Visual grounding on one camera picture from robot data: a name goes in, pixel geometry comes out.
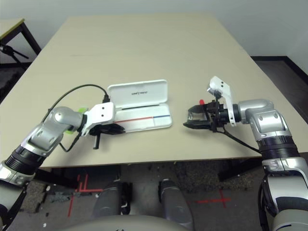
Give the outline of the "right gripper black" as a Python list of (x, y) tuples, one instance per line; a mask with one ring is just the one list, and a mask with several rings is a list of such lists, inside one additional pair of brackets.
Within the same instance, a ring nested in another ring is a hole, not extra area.
[(229, 123), (228, 110), (216, 98), (210, 103), (194, 105), (188, 110), (188, 120), (183, 123), (191, 129), (207, 129), (218, 132), (218, 128), (224, 128)]

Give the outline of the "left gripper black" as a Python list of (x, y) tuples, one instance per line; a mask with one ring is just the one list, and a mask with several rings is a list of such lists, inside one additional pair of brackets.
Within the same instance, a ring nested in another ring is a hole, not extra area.
[(100, 138), (102, 133), (106, 133), (109, 130), (109, 134), (123, 134), (125, 133), (125, 128), (119, 124), (109, 124), (109, 125), (96, 125), (90, 131), (89, 135), (95, 137), (94, 150), (99, 149)]

